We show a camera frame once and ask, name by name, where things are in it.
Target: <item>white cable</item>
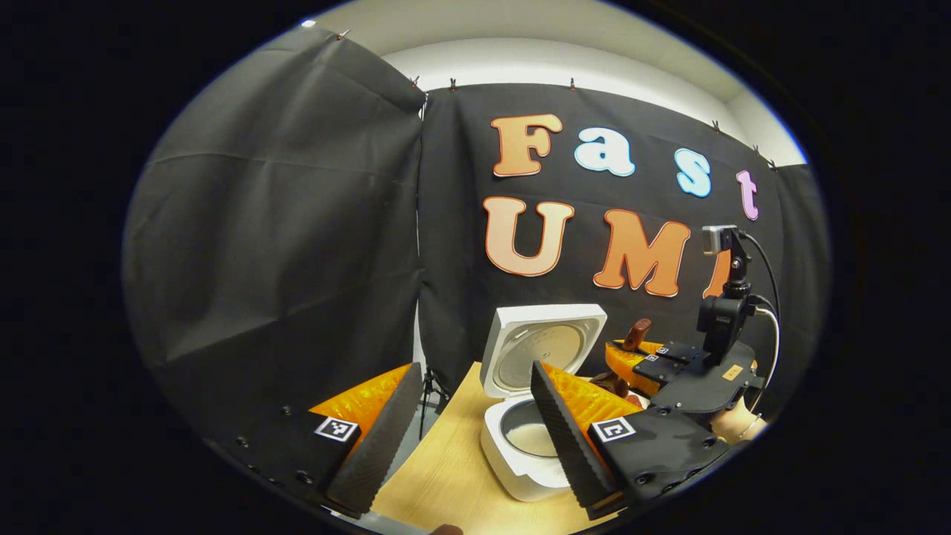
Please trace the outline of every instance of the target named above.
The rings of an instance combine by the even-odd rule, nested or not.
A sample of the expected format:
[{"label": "white cable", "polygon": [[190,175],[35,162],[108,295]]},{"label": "white cable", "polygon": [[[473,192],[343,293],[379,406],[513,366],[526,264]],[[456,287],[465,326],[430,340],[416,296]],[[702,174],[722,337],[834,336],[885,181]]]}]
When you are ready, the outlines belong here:
[{"label": "white cable", "polygon": [[753,405],[749,408],[749,411],[752,412],[756,408],[756,404],[760,403],[760,398],[763,397],[763,392],[766,391],[769,386],[769,381],[772,380],[772,374],[776,371],[776,365],[779,362],[779,322],[776,321],[776,316],[772,312],[765,308],[756,308],[756,313],[760,315],[769,316],[769,319],[773,322],[773,332],[776,334],[776,350],[773,351],[773,362],[772,366],[769,368],[769,375],[767,375],[767,381],[763,385],[763,388],[760,389],[760,393],[756,395],[756,401],[753,402]]}]

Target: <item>black curtain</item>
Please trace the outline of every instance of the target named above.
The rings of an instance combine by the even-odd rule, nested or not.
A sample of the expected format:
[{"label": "black curtain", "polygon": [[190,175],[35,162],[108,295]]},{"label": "black curtain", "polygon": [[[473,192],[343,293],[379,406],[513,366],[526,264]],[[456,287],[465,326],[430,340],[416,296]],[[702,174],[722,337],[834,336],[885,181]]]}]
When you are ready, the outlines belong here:
[{"label": "black curtain", "polygon": [[[547,156],[532,152],[541,171],[530,176],[495,176],[500,142],[492,121],[545,113],[556,115],[563,129],[549,134]],[[819,303],[793,286],[809,276],[797,271],[797,266],[827,268],[827,256],[824,259],[812,248],[802,250],[810,240],[827,243],[824,225],[813,221],[821,214],[821,206],[808,196],[793,197],[789,188],[781,188],[785,176],[781,169],[771,168],[764,157],[712,123],[605,92],[534,84],[434,90],[429,93],[424,119],[418,204],[419,252],[424,267],[420,331],[427,362],[450,387],[461,382],[472,361],[481,360],[496,307],[599,304],[608,313],[608,322],[578,372],[582,375],[606,369],[604,342],[623,338],[642,317],[653,320],[652,341],[702,343],[704,335],[696,330],[697,313],[715,266],[715,259],[702,252],[700,230],[706,225],[737,225],[760,242],[784,292],[784,323],[786,314],[790,318],[815,317],[822,311]],[[575,161],[575,148],[583,143],[578,134],[588,128],[612,129],[628,140],[635,165],[631,175],[590,170]],[[708,160],[711,189],[707,196],[684,192],[678,185],[681,169],[674,160],[678,149],[692,150]],[[736,178],[743,170],[757,187],[755,220],[750,220],[743,208],[741,184]],[[800,182],[811,184],[806,169],[798,172]],[[488,213],[482,207],[490,196],[516,198],[527,205],[518,216],[514,237],[515,250],[524,256],[535,255],[541,243],[542,217],[535,212],[538,203],[551,201],[574,208],[554,269],[526,277],[493,265],[486,254]],[[790,205],[799,202],[809,207],[797,211]],[[630,282],[619,289],[593,282],[594,274],[605,265],[609,248],[611,227],[605,212],[610,209],[638,214],[648,242],[666,222],[689,227],[677,295],[649,295],[644,284],[632,290]],[[790,236],[791,232],[808,234]],[[766,266],[752,244],[745,242],[745,247],[753,259],[747,279],[755,293],[772,301]],[[806,294],[820,291],[820,287]],[[749,318],[741,341],[756,350],[761,365],[769,366],[774,338],[768,318]],[[790,351],[802,349],[794,343]],[[800,359],[797,369],[805,366],[807,356]],[[789,377],[787,370],[780,368],[773,384],[780,385]],[[776,391],[785,390],[777,387]],[[763,404],[772,398],[765,396]]]},{"label": "black curtain", "polygon": [[283,462],[293,447],[259,447],[282,407],[412,359],[424,99],[359,45],[296,28],[202,91],[148,159],[124,236],[129,321],[216,450]]}]

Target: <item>sticker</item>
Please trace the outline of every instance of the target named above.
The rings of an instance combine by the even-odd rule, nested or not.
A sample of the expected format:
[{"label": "sticker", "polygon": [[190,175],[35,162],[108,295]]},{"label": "sticker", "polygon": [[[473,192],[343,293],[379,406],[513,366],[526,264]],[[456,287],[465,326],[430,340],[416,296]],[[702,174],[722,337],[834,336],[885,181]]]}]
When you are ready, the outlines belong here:
[{"label": "sticker", "polygon": [[743,367],[734,364],[727,370],[727,373],[723,374],[723,378],[727,381],[732,381],[736,379],[736,376],[739,375],[741,371],[743,371]]},{"label": "sticker", "polygon": [[353,434],[356,428],[357,424],[353,422],[327,417],[327,419],[323,421],[323,424],[320,424],[320,427],[314,431],[314,434],[327,437],[328,439],[347,442],[347,439],[350,438],[350,435]]},{"label": "sticker", "polygon": [[631,427],[631,424],[629,424],[624,417],[614,418],[613,420],[606,420],[604,422],[595,422],[592,426],[594,426],[594,432],[597,433],[602,443],[634,434],[634,428]]}]

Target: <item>wooden table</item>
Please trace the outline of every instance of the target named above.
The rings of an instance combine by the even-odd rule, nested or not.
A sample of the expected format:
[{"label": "wooden table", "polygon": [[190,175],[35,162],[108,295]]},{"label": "wooden table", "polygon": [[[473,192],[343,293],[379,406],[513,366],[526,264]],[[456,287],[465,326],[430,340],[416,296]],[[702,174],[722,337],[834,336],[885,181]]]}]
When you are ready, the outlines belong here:
[{"label": "wooden table", "polygon": [[482,391],[480,370],[481,363],[473,363],[422,442],[379,490],[372,509],[430,531],[457,525],[465,535],[560,535],[614,518],[588,520],[570,490],[534,503],[509,495],[479,443],[486,409],[501,401]]}]

